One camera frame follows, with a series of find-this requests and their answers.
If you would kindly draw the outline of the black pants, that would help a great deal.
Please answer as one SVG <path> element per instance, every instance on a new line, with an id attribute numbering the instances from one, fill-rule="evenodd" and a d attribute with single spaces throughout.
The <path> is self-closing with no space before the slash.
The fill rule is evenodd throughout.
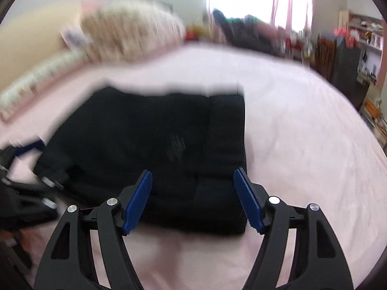
<path id="1" fill-rule="evenodd" d="M 243 95 L 142 96 L 105 87 L 58 127 L 33 172 L 95 207 L 148 170 L 144 223 L 236 236 L 247 219 L 233 174 L 246 166 Z"/>

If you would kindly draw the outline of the long floral pillow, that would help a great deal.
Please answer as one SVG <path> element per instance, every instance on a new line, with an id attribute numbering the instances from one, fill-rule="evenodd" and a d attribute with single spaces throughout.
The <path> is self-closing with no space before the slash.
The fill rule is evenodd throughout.
<path id="1" fill-rule="evenodd" d="M 1 121 L 10 121 L 50 85 L 87 62 L 84 51 L 65 49 L 22 74 L 1 91 Z"/>

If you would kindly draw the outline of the pink bed blanket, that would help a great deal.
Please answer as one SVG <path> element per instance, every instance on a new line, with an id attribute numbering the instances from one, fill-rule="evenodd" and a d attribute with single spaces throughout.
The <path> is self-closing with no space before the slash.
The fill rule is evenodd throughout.
<path id="1" fill-rule="evenodd" d="M 137 64 L 89 65 L 39 97 L 11 123 L 1 147 L 40 137 L 96 89 L 141 94 L 236 88 L 246 105 L 247 173 L 293 206 L 315 202 L 361 285 L 386 247 L 386 155 L 352 104 L 300 64 L 193 43 Z M 145 289 L 241 289 L 263 237 L 236 238 L 138 225 L 125 244 Z"/>

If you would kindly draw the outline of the cream headboard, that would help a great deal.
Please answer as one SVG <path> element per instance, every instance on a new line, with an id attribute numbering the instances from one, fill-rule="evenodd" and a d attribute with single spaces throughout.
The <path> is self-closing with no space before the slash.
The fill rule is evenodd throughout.
<path id="1" fill-rule="evenodd" d="M 52 3 L 1 26 L 1 90 L 43 60 L 65 49 L 60 32 L 79 17 L 79 1 Z"/>

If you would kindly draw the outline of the purple patterned pillow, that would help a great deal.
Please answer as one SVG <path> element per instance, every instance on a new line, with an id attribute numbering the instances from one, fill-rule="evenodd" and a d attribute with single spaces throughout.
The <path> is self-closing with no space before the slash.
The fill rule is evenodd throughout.
<path id="1" fill-rule="evenodd" d="M 90 39 L 83 33 L 79 26 L 70 26 L 64 28 L 60 35 L 69 49 L 82 49 L 87 46 Z"/>

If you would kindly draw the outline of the rolled floral quilt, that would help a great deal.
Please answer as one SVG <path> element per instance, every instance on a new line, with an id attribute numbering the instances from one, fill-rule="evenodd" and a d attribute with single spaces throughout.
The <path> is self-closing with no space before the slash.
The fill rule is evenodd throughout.
<path id="1" fill-rule="evenodd" d="M 186 27 L 166 5 L 151 0 L 118 0 L 83 14 L 91 62 L 138 62 L 183 44 Z"/>

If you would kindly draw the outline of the wooden chair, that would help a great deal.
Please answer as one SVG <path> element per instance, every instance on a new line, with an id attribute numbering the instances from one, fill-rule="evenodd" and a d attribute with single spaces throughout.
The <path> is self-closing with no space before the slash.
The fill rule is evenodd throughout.
<path id="1" fill-rule="evenodd" d="M 315 71 L 331 82 L 336 56 L 336 41 L 318 37 L 315 47 Z"/>

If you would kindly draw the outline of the pink bookshelf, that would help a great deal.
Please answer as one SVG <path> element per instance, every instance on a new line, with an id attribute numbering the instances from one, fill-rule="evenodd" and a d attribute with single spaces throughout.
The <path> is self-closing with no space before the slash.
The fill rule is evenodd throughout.
<path id="1" fill-rule="evenodd" d="M 381 90 L 386 76 L 386 22 L 342 9 L 338 12 L 338 28 L 345 28 L 361 50 L 358 81 L 367 81 Z"/>

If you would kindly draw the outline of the pink curtain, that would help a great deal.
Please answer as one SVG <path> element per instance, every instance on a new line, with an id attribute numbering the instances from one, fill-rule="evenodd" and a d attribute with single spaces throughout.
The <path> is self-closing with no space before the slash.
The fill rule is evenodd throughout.
<path id="1" fill-rule="evenodd" d="M 270 24 L 286 31 L 312 28 L 313 0 L 272 0 Z"/>

